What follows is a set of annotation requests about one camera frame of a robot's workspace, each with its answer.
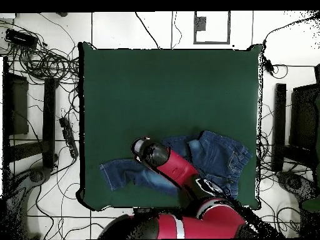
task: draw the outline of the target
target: floor tile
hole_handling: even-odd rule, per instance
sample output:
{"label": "floor tile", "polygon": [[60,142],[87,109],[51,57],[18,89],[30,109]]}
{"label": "floor tile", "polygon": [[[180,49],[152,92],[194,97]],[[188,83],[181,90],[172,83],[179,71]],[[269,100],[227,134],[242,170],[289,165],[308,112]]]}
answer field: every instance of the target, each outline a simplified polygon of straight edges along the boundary
{"label": "floor tile", "polygon": [[88,218],[53,218],[54,226],[50,229],[52,221],[47,217],[28,217],[27,225],[29,227],[30,233],[41,233],[41,239],[44,239],[46,233],[50,230],[46,239],[50,240],[87,240],[90,238],[89,227],[84,228],[90,224]]}

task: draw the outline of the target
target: green mat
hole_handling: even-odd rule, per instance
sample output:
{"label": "green mat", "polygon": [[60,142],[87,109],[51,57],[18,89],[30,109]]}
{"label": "green mat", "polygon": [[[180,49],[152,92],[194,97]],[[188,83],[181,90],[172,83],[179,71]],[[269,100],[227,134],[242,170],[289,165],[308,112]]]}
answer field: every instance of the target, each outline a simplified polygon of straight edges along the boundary
{"label": "green mat", "polygon": [[84,77],[83,98],[79,93],[84,103],[80,115],[84,144],[79,148],[78,200],[97,211],[106,206],[179,206],[177,197],[133,183],[110,191],[99,165],[131,158],[131,143],[141,136],[159,139],[209,130],[242,142],[254,154],[240,177],[237,199],[257,208],[255,153],[262,46],[250,51],[97,50],[84,42],[78,47],[79,72]]}

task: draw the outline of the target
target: black power adapter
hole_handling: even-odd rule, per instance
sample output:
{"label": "black power adapter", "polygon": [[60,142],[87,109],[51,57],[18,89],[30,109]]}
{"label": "black power adapter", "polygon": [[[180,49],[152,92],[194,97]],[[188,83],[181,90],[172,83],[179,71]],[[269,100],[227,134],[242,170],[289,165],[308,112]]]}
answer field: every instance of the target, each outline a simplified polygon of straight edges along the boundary
{"label": "black power adapter", "polygon": [[18,32],[13,29],[6,30],[5,40],[9,43],[14,43],[19,46],[28,47],[31,49],[37,48],[38,38],[26,33]]}

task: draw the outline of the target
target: blue denim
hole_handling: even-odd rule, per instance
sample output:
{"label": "blue denim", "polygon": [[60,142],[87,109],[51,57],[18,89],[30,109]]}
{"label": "blue denim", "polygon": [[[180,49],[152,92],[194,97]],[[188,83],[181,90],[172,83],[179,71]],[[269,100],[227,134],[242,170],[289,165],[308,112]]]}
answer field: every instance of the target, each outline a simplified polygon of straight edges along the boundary
{"label": "blue denim", "polygon": [[[238,195],[239,176],[252,158],[246,146],[210,131],[192,136],[167,137],[162,144],[189,161],[202,178],[208,179],[234,199]],[[109,188],[123,188],[129,181],[166,194],[176,195],[179,188],[162,175],[134,159],[117,159],[99,166]]]}

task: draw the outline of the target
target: red robot arm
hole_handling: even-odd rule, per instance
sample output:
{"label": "red robot arm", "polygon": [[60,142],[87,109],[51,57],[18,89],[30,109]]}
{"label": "red robot arm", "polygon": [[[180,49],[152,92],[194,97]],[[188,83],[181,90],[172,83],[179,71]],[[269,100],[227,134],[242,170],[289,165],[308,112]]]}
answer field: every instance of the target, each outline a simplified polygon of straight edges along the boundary
{"label": "red robot arm", "polygon": [[249,216],[262,228],[262,235],[280,236],[250,209],[245,209],[227,197],[219,186],[201,178],[192,164],[166,146],[150,139],[138,139],[132,145],[132,153],[139,162],[181,188],[182,198],[187,201],[184,214],[121,216],[104,229],[100,239],[113,236],[127,239],[259,237],[259,233],[249,227],[244,216]]}

